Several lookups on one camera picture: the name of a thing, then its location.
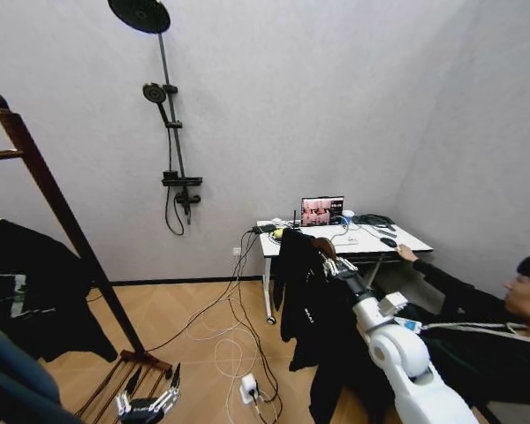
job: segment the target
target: clothes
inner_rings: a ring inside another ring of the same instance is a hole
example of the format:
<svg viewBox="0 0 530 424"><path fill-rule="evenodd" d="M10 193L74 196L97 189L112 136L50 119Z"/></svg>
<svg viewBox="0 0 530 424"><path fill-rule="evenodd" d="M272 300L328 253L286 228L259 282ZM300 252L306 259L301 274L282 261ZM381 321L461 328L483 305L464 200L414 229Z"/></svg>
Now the clothes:
<svg viewBox="0 0 530 424"><path fill-rule="evenodd" d="M504 302L417 260L414 268L457 303L462 312L437 315L433 322L518 322ZM492 333L433 328L421 334L430 358L445 382L470 404L500 401L530 404L530 341Z"/></svg>
<svg viewBox="0 0 530 424"><path fill-rule="evenodd" d="M117 353L88 308L92 277L63 244L0 220L0 330L34 358Z"/></svg>
<svg viewBox="0 0 530 424"><path fill-rule="evenodd" d="M2 333L0 420L9 424L81 422L61 407L59 391L51 376Z"/></svg>
<svg viewBox="0 0 530 424"><path fill-rule="evenodd" d="M317 424L328 424L344 385L370 398L369 390L363 390L370 377L362 371L368 353L355 327L351 293L344 284L326 279L323 258L311 239L284 231L273 298L277 310L284 303L281 338L297 340L289 369L318 365L310 390L310 413Z"/></svg>
<svg viewBox="0 0 530 424"><path fill-rule="evenodd" d="M326 280L322 257L311 239L285 230L279 254L274 304L278 310L284 303L282 339L297 339L289 369L318 365L310 391L310 412L316 424L329 423L344 385L359 395L372 419L378 420L394 393L355 329L347 288ZM518 321L500 299L424 261L416 261L414 268L445 294L447 307L434 315L409 305L399 316L424 323ZM468 404L490 400L530 404L530 342L525 337L442 328L428 329L421 337L442 378Z"/></svg>

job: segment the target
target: desk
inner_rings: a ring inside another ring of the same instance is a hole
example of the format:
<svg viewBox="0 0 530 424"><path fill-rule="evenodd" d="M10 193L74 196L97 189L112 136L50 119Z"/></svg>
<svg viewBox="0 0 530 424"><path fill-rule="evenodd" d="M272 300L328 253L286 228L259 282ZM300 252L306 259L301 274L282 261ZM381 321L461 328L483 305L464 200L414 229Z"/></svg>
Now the desk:
<svg viewBox="0 0 530 424"><path fill-rule="evenodd" d="M257 225L265 225L271 221L257 221ZM406 232L398 225L392 226L397 237L394 240L398 245L409 246L415 253L432 252L434 249L426 243L418 240L412 234ZM304 234L315 237L325 237L331 239L335 234L341 234L345 231L342 225L325 225L318 227L301 228ZM381 263L395 262L399 260L398 254L394 248L383 244L379 238L387 237L377 231L372 225L351 224L350 230L342 236L335 237L332 240L336 253L350 259L353 263L370 263L373 267L366 276L367 284L371 285L375 274L379 270ZM271 311L271 300L269 293L269 284L271 278L271 259L279 255L280 245L273 242L268 234L260 234L261 249L265 258L265 269L263 271L263 294L265 296L265 310L267 312L267 322L274 324L275 317Z"/></svg>

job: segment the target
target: black shirt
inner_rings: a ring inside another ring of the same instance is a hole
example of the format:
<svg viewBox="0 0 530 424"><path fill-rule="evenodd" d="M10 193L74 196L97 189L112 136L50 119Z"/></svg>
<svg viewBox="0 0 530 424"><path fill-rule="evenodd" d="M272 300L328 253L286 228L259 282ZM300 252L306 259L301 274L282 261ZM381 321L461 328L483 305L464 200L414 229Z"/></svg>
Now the black shirt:
<svg viewBox="0 0 530 424"><path fill-rule="evenodd" d="M0 330L32 357L83 351L117 358L87 305L92 282L65 245L0 220Z"/></svg>
<svg viewBox="0 0 530 424"><path fill-rule="evenodd" d="M504 302L450 276L439 268L417 260L414 269L445 294L450 305L459 306L435 315L432 322L518 322ZM504 337L479 331L433 328L421 337L444 381L470 404L505 401L530 404L530 338Z"/></svg>

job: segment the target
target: man's arm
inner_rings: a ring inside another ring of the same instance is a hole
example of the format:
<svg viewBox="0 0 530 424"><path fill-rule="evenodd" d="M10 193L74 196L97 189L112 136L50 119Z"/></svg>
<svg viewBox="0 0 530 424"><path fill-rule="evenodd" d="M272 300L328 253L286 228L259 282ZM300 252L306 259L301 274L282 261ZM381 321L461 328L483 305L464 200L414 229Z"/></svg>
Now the man's arm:
<svg viewBox="0 0 530 424"><path fill-rule="evenodd" d="M507 317L504 303L499 298L476 290L473 285L424 262L407 246L400 245L397 251L402 258L413 263L413 268L422 273L428 283L444 294L444 302L461 307L467 314L487 321L503 321Z"/></svg>

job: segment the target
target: herringbone wood floor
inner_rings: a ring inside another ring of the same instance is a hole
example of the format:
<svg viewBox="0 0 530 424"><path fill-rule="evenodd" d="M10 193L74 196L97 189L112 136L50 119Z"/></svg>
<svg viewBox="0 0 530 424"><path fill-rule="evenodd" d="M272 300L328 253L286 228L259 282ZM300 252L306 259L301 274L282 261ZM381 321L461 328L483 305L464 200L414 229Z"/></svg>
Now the herringbone wood floor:
<svg viewBox="0 0 530 424"><path fill-rule="evenodd" d="M135 329L140 335L146 348L154 347L164 342L181 330L188 317L199 308L206 306L216 299L226 287L226 283L208 284L173 284L173 285L142 285L118 287L117 295L130 316ZM261 282L244 282L241 284L244 305L249 317L257 330L265 355L276 375L280 394L284 402L284 411L279 422L291 424L312 423L308 411L310 402L310 384L314 378L315 368L302 369L296 373L288 370L292 358L294 342L283 343L279 335L279 324L269 325L265 322L264 304ZM98 296L93 290L90 299ZM91 302L90 307L108 338L118 351L130 350L122 330L108 309L103 299ZM205 314L207 327L220 329L230 327L234 323L230 307L227 302L218 303ZM197 338L211 336L201 322L191 326L191 334ZM216 350L218 365L225 372L239 372L248 370L254 347L251 338L241 331L226 333L218 338L207 341L195 341L183 333L171 344L154 352L154 355L176 366L181 362L181 391L182 397L176 407L165 419L170 423L189 424L218 424L229 423L225 407L225 399L230 388L231 379L218 372L214 362L216 343L221 339L231 338L243 349L243 360L239 365L237 358L239 350L232 344L222 343ZM63 405L69 411L77 411L94 391L98 383L109 372L112 364L106 363L93 353L68 352L57 360L45 364L45 367L57 380L61 390ZM272 394L273 390L267 384L263 374L261 361L256 360L251 370L260 389ZM155 374L147 375L138 390L138 396L146 396L150 382L154 382ZM156 393L163 391L164 382ZM98 412L111 392L113 385L109 385L103 392L103 397L95 401L93 411ZM230 397L230 415L235 423L260 422L251 406L243 405L239 396L239 380L233 384ZM268 405L261 407L261 412L267 422L273 422L274 413ZM85 415L86 422L92 422L92 412ZM110 405L100 423L111 424L116 419L116 408ZM367 416L361 402L350 392L344 391L334 418L333 424L363 424L367 423Z"/></svg>

